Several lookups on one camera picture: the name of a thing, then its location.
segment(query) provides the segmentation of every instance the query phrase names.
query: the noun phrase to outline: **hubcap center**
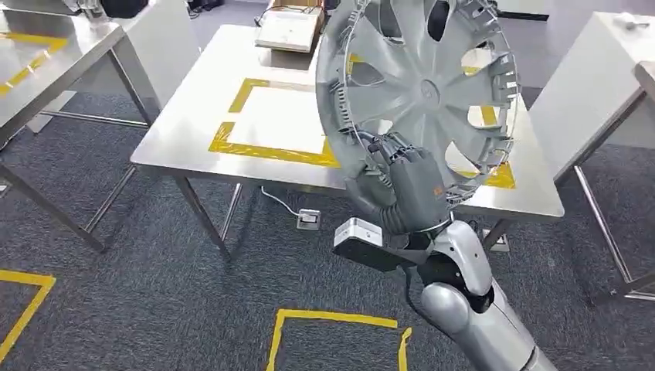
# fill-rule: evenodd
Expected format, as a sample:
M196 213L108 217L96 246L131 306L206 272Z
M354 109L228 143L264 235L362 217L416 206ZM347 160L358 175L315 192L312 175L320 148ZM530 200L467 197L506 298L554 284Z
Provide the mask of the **hubcap center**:
M430 102L431 104L439 104L439 90L436 88L432 81L421 81L420 88L421 96L425 102Z

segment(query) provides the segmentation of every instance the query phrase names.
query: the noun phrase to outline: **wheel cover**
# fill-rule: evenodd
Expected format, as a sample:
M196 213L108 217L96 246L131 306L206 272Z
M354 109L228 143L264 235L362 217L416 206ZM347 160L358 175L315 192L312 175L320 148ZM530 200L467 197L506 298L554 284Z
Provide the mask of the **wheel cover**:
M456 205L507 161L520 93L514 56L486 0L388 3L343 0L327 24L317 65L325 134L346 176L364 172L389 187L385 164L345 133L354 127L379 133L391 125L390 131L433 154L447 198ZM447 12L439 41L427 20L435 6ZM465 72L462 58L485 42L489 63ZM496 122L472 125L472 107L494 107ZM453 146L474 173L451 168L446 151Z

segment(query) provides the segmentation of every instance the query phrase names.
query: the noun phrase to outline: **carpet floor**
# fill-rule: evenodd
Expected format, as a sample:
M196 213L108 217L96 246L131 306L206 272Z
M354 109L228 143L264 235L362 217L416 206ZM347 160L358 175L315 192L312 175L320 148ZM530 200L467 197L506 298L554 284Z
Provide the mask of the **carpet floor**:
M66 109L138 119L121 97L77 94ZM56 118L41 134L22 132L0 158L83 223L142 134ZM654 161L652 151L604 146L585 166L635 272L655 267ZM192 183L220 225L232 185ZM408 308L402 272L381 274L331 253L334 228L355 214L348 199L270 191L294 209L321 210L321 229L296 230L281 205L246 188L228 236L235 260L225 264L169 178L139 172L131 181L97 231L110 244L106 254L10 190L0 199L0 269L57 281L0 369L263 370L280 308L394 318L398 328L286 320L278 370L395 370L409 327L409 370L471 369ZM620 282L618 271L575 180L561 197L562 220L517 223L511 253L490 255L510 303L559 369L655 369L653 303L593 304ZM0 282L0 339L35 291Z

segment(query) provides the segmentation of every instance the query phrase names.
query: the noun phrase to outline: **yellow tape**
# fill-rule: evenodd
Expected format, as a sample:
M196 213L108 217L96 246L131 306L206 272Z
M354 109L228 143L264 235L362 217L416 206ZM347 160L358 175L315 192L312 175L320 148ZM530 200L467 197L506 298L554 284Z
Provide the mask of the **yellow tape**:
M405 332L402 333L400 339L400 346L398 347L398 371L407 370L407 342L409 337L412 336L412 328L407 328Z
M361 63L362 59L355 55L351 54L348 57L348 65L351 68L353 63ZM472 74L480 70L477 67L464 67L464 73ZM228 112L230 114L241 113L243 107L246 105L248 97L253 92L255 87L272 87L278 89L288 89L288 90L300 90L300 91L311 91L312 87L293 84L293 83L281 83L276 81L268 80L259 80L259 79L244 79L239 91L237 92L234 101L230 105ZM485 126L493 126L497 124L496 112L493 107L482 107L482 118L484 120ZM211 145L209 146L209 151L211 152L220 152L228 153L231 155L241 155L257 158L269 158L274 160L289 161L289 162L299 162L309 165L324 166L328 168L340 168L339 162L334 158L334 154L330 149L330 145L326 139L323 150L320 154L304 152L304 151L291 151L281 148L269 148L261 147L256 145L243 145L237 143L230 143L229 136L234 130L235 122L223 122L221 123L219 130L216 132L214 139L212 140ZM460 172L464 176L475 176L474 173L470 172ZM484 183L486 186L493 186L498 188L505 189L515 189L516 183L514 181L514 175L511 171L509 164L503 164L496 169L493 175L491 175L487 181Z
M230 114L241 113L246 101L253 92L255 87L271 87L285 90L314 91L314 87L294 83L281 83L277 81L245 79L236 94L232 105L229 108ZM328 140L323 144L321 153L311 153L304 151L291 151L281 148L261 147L257 145L242 145L230 143L229 136L234 130L235 122L223 122L214 136L214 140L209 145L210 152L229 153L231 155L241 155L258 158L270 158L273 160L282 160L289 162L299 162L303 164L324 166L327 168L340 168L339 162L334 158L330 149Z
M22 330L25 329L29 320L32 319L36 310L39 309L39 306L46 299L50 289L53 288L56 279L52 276L0 270L0 281L13 282L16 284L32 284L41 287L36 295L34 295L34 298L22 313L19 320L15 323L14 327L9 331L5 340L0 344L0 364L2 364L2 361L16 343Z
M228 142L229 135L234 129L234 122L223 122L216 132L216 136L209 146L211 152L230 153L258 158L270 158L289 162L324 166L326 168L340 168L339 162L334 158L330 145L326 140L322 153L291 151L288 149L260 147L258 145L241 145Z
M386 328L398 328L398 321L390 318L372 317L370 315L355 315L349 313L335 313L332 311L304 311L298 309L278 309L275 319L275 327L273 328L273 338L270 344L270 351L268 356L268 364L266 371L275 370L275 357L277 350L280 347L282 340L282 326L284 320L287 318L302 318L302 319L327 319L331 321L362 323L364 325L374 325ZM398 349L398 368L399 371L407 370L407 338L412 334L412 329L408 328L402 334L400 347Z
M34 73L34 70L41 67L44 62L50 58L50 55L56 53L68 43L68 40L58 37L26 35L24 33L15 32L0 32L0 39L8 39L19 43L46 44L48 46L47 49L41 52L28 64L27 67L23 68L4 84L0 85L0 96L7 94L13 87L29 76L30 73Z

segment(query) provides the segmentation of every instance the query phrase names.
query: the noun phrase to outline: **cardboard box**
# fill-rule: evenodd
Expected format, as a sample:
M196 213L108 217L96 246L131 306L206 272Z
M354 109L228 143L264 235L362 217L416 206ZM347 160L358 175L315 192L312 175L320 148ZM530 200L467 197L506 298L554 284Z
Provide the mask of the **cardboard box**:
M323 0L272 0L262 19L257 46L311 53L323 27Z

